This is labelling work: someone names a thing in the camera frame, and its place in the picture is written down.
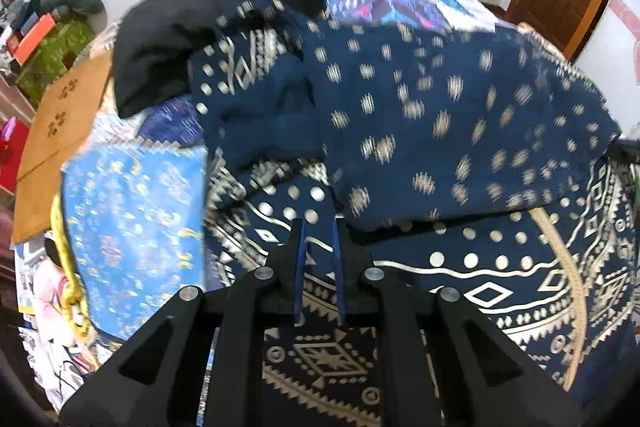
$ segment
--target metal bolt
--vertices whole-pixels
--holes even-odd
[[[440,297],[447,302],[456,302],[460,299],[460,292],[455,288],[443,288],[440,290]]]
[[[183,301],[193,301],[198,296],[198,289],[196,286],[185,286],[180,290],[179,295]]]
[[[385,276],[385,273],[380,268],[367,268],[364,270],[364,277],[370,281],[379,281]]]
[[[260,266],[254,270],[254,276],[256,279],[260,279],[261,281],[266,281],[273,277],[273,268],[269,268],[268,266]]]

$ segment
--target printed symbol on cardboard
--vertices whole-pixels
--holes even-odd
[[[62,127],[62,124],[65,123],[65,115],[66,111],[59,112],[55,115],[53,122],[49,123],[49,132],[47,133],[47,137],[52,137],[58,132]]]
[[[62,88],[62,91],[60,92],[60,94],[58,95],[58,99],[59,100],[65,100],[66,97],[69,96],[69,93],[71,91],[73,91],[74,89],[76,89],[76,86],[78,85],[78,79],[77,78],[72,78],[68,84],[66,84],[65,87]]]

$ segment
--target pile of clothes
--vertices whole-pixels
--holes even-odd
[[[68,162],[52,209],[54,292],[95,365],[182,285],[264,264],[299,217],[303,318],[265,333],[266,425],[378,425],[376,332],[338,317],[336,214],[377,266],[457,288],[584,407],[637,349],[633,190],[606,156],[620,130],[539,39],[345,23],[326,0],[143,0],[112,74],[130,139]]]

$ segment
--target white polka dot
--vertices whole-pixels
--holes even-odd
[[[316,201],[324,200],[324,190],[320,187],[314,187],[311,189],[311,197]]]
[[[431,266],[439,268],[444,264],[444,255],[442,252],[433,252],[429,257],[429,263]]]
[[[478,265],[478,256],[473,252],[468,253],[465,255],[464,263],[467,268],[475,268]]]
[[[287,219],[289,219],[290,221],[292,221],[293,219],[296,219],[296,216],[297,216],[296,211],[290,206],[284,207],[284,210],[282,211],[282,215]]]
[[[495,259],[495,267],[498,270],[504,270],[509,266],[509,258],[506,255],[499,255]]]
[[[260,210],[265,216],[271,216],[271,214],[273,214],[273,207],[264,201],[258,205],[258,210]]]
[[[315,210],[309,209],[305,212],[305,219],[314,225],[318,222],[318,213]]]
[[[447,232],[447,225],[445,225],[442,221],[435,221],[433,223],[433,230],[439,235]]]
[[[529,255],[524,256],[520,260],[520,266],[523,270],[530,270],[533,266],[533,259]]]

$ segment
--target red object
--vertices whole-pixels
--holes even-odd
[[[9,50],[11,56],[14,56],[15,51],[18,49],[20,45],[20,34],[12,33],[9,35],[9,38],[6,40],[6,48]]]
[[[28,134],[29,128],[15,117],[10,118],[0,132],[0,185],[11,193],[15,193],[18,167]]]
[[[14,58],[18,61],[18,64],[23,66],[42,39],[55,27],[56,22],[49,13],[40,17],[40,20],[35,23],[34,27],[28,31],[20,41],[20,44],[18,44],[18,49],[14,53]]]

